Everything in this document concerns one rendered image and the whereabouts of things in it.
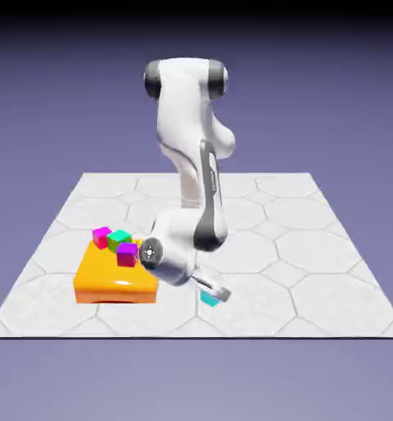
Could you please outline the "small green cube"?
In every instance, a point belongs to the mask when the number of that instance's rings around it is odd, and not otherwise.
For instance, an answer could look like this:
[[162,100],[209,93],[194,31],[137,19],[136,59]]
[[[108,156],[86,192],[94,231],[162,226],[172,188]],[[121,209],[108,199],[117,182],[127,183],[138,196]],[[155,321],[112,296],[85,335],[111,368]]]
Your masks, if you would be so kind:
[[130,243],[131,241],[132,236],[122,229],[118,229],[107,235],[108,249],[113,253],[117,253],[122,243]]

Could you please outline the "small magenta cube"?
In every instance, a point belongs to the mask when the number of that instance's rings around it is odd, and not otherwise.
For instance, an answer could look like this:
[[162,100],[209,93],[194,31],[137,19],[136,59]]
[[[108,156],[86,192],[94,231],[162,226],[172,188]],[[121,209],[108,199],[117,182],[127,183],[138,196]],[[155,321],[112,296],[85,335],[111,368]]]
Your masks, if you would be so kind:
[[94,245],[98,249],[105,249],[108,247],[108,236],[112,233],[112,230],[107,227],[100,227],[97,229],[94,229],[92,231],[92,239]]

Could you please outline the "small purple cube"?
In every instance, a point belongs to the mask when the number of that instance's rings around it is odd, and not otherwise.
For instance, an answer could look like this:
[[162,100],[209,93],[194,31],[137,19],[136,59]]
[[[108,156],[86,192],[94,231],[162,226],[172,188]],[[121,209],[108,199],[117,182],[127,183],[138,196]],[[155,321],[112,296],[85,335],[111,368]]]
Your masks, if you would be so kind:
[[136,243],[120,243],[116,256],[118,266],[134,267],[138,258],[138,245]]

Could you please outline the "large orange box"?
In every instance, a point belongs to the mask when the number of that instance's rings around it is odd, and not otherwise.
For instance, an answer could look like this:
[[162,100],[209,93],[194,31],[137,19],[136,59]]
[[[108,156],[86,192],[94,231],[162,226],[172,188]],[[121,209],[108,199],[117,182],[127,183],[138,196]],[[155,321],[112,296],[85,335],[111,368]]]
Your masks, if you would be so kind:
[[90,242],[73,286],[78,303],[155,303],[158,280],[138,258],[134,267],[118,266],[116,253]]

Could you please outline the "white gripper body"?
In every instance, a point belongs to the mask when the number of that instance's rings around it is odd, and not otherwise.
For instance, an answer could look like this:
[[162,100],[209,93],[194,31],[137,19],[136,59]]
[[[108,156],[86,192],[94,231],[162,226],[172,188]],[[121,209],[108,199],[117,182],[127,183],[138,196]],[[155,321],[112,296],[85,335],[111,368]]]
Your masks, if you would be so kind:
[[197,267],[192,272],[192,278],[196,283],[196,287],[209,294],[211,297],[220,302],[227,302],[231,295],[231,291],[225,288],[214,276],[205,269]]

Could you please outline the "small cyan cube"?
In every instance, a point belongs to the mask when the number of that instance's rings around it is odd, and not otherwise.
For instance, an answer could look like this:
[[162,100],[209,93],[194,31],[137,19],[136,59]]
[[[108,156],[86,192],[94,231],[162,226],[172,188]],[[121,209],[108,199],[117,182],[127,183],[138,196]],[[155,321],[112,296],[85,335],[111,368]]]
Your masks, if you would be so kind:
[[210,306],[210,307],[215,307],[216,305],[218,305],[219,303],[221,303],[221,301],[217,298],[215,298],[214,296],[212,296],[211,294],[208,294],[206,291],[200,291],[200,300]]

